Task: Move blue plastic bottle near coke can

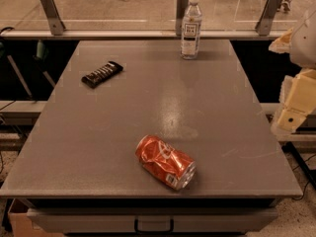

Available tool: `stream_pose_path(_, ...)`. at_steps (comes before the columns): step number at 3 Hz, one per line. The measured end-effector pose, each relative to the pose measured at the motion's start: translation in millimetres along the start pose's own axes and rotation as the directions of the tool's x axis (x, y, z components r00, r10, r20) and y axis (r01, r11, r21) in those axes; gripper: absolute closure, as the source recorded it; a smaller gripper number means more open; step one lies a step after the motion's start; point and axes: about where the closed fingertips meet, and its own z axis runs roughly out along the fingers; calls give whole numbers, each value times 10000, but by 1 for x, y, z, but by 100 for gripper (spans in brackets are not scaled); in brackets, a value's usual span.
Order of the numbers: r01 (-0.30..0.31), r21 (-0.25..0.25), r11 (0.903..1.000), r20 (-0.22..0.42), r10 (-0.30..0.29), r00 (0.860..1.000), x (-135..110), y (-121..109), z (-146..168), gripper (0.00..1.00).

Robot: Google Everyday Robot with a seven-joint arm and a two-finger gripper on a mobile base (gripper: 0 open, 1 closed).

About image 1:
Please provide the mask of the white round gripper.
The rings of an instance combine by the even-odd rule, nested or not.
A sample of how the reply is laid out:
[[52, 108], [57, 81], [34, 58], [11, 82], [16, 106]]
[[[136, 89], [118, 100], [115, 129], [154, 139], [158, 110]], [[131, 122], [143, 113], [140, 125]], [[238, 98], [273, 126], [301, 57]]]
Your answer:
[[292, 63], [304, 67], [294, 77], [284, 77], [271, 124], [274, 134], [295, 133], [316, 110], [316, 6], [307, 9], [294, 28], [275, 39], [269, 51], [289, 53]]

